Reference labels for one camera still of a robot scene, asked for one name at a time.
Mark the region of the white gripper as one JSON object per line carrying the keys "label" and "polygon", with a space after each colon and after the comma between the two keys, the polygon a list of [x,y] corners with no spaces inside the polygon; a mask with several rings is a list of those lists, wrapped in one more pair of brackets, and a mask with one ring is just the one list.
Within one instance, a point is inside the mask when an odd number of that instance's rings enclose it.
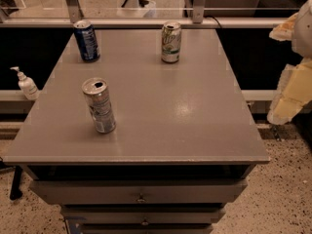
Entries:
{"label": "white gripper", "polygon": [[269,37],[292,41],[292,50],[304,57],[300,64],[287,64],[282,71],[267,115],[271,124],[284,125],[312,100],[312,0],[274,27]]}

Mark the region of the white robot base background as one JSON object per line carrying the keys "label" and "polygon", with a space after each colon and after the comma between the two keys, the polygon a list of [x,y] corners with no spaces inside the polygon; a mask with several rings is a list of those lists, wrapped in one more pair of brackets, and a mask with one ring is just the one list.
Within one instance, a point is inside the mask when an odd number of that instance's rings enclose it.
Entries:
{"label": "white robot base background", "polygon": [[156,3],[152,0],[124,0],[117,9],[117,16],[122,18],[155,18]]}

